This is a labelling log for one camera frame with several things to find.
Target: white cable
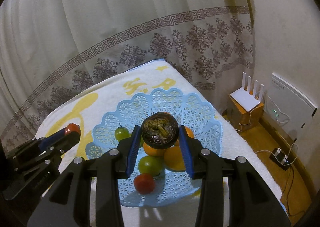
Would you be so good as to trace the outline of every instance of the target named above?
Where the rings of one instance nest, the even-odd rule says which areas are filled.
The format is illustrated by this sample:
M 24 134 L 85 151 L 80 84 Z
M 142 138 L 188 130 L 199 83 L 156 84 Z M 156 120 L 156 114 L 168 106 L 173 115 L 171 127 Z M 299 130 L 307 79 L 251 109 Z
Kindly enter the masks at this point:
M 241 130 L 237 130 L 237 131 L 240 131 L 242 132 L 242 126 L 250 126 L 251 125 L 251 113 L 253 112 L 254 108 L 252 109 L 252 111 L 249 113 L 249 124 L 241 124 L 239 123 L 240 127 L 241 127 Z
M 279 107 L 276 105 L 276 103 L 271 99 L 271 97 L 270 97 L 270 96 L 268 96 L 268 97 L 269 97 L 270 101 L 277 107 L 278 111 L 281 112 L 280 108 L 279 108 Z M 289 121 L 290 121 L 289 115 L 285 114 L 284 112 L 281 112 L 281 113 L 288 117 L 287 121 L 279 122 L 277 116 L 276 116 L 276 121 L 279 122 L 279 123 L 287 123 L 287 122 L 289 122 Z
M 282 111 L 280 110 L 280 108 L 276 105 L 276 103 L 270 98 L 270 96 L 269 96 L 266 92 L 263 92 L 263 93 L 264 93 L 266 96 L 268 96 L 268 98 L 270 99 L 270 101 L 273 102 L 273 104 L 277 107 L 277 109 L 278 109 L 279 112 L 281 112 L 282 114 L 284 114 L 284 115 L 286 115 L 286 116 L 288 117 L 288 120 L 287 120 L 287 121 L 285 121 L 285 122 L 279 122 L 279 121 L 278 121 L 278 117 L 276 116 L 276 121 L 279 122 L 279 123 L 287 123 L 287 122 L 289 122 L 289 121 L 290 121 L 290 117 L 289 117 L 287 114 L 285 114 L 284 112 L 282 112 Z M 252 111 L 249 113 L 249 124 L 240 124 L 240 123 L 239 123 L 239 125 L 241 126 L 241 130 L 237 130 L 237 129 L 235 129 L 235 130 L 242 132 L 242 126 L 250 126 L 250 125 L 251 125 L 251 113 L 253 112 L 253 110 L 254 110 L 254 109 L 252 109 Z M 294 161 L 297 159 L 297 157 L 298 157 L 298 144 L 293 143 L 293 144 L 290 145 L 284 138 L 283 138 L 283 140 L 286 142 L 286 144 L 287 144 L 288 146 L 290 146 L 290 149 L 289 149 L 289 152 L 288 152 L 288 155 L 287 155 L 288 157 L 289 157 L 289 155 L 290 155 L 290 152 L 291 152 L 291 150 L 292 150 L 293 145 L 296 145 L 296 146 L 297 146 L 296 157 L 294 158 L 294 160 L 293 160 L 291 163 L 285 164 L 285 166 L 287 166 L 287 165 L 291 165 L 292 163 L 294 163 Z M 274 155 L 274 153 L 273 153 L 272 151 L 270 151 L 270 150 L 259 150 L 259 151 L 255 152 L 255 153 L 259 153 L 259 152 L 262 152 L 262 151 L 267 151 L 267 152 L 270 152 L 271 154 Z M 275 155 L 274 155 L 274 157 L 275 157 L 276 160 L 281 164 L 281 162 L 278 160 L 278 158 L 277 158 Z
M 272 155 L 274 155 L 274 153 L 273 153 L 272 151 L 270 151 L 270 150 L 259 150 L 259 151 L 256 151 L 255 153 L 257 154 L 257 153 L 262 152 L 262 151 L 267 151 L 267 152 L 270 152 Z M 281 162 L 278 160 L 278 158 L 277 158 L 275 155 L 274 155 L 274 157 L 275 157 L 276 160 L 281 164 Z M 284 166 L 289 166 L 289 165 L 293 164 L 294 161 L 295 161 L 297 158 L 298 158 L 298 145 L 297 145 L 297 154 L 296 154 L 296 157 L 294 158 L 294 160 L 293 160 L 291 163 L 289 163 L 289 164 L 284 164 Z

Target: curtain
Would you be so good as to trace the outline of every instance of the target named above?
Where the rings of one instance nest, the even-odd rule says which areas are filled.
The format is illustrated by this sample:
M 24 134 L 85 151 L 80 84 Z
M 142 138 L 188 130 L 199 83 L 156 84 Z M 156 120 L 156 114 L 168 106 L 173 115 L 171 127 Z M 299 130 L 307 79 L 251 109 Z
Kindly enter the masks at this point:
M 8 152 L 64 102 L 155 58 L 222 112 L 253 56 L 247 0 L 4 0 L 2 144 Z

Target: cardboard box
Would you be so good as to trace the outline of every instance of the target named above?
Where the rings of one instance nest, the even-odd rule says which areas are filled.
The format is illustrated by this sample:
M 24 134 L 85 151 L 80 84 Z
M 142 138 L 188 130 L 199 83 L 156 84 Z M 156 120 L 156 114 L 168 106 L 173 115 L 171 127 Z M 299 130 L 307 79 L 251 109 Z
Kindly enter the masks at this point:
M 259 119 L 263 114 L 263 107 L 264 104 L 260 102 L 255 108 L 247 112 L 229 95 L 227 107 L 228 119 L 235 129 L 239 131 L 249 130 L 258 125 Z

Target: wifi router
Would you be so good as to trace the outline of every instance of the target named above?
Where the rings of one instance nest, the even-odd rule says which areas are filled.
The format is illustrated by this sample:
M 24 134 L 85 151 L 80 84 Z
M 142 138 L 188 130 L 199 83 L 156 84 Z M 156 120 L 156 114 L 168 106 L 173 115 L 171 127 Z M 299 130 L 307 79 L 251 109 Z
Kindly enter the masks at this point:
M 246 73 L 242 73 L 242 86 L 238 90 L 234 91 L 230 96 L 236 100 L 247 112 L 255 108 L 262 99 L 264 85 L 261 85 L 259 91 L 259 97 L 256 99 L 258 81 L 254 81 L 252 95 L 251 91 L 251 77 L 248 76 L 247 90 L 245 90 Z

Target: green tomato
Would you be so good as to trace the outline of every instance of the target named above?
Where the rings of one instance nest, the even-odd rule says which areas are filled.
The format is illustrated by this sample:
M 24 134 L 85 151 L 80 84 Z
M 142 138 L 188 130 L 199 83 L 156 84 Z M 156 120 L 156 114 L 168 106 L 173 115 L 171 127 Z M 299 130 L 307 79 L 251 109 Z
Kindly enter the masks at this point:
M 156 157 L 145 156 L 138 163 L 138 169 L 141 174 L 148 173 L 152 176 L 157 176 L 163 168 L 162 159 Z
M 115 130 L 115 137 L 117 141 L 121 141 L 123 139 L 129 138 L 130 133 L 126 127 L 118 127 Z

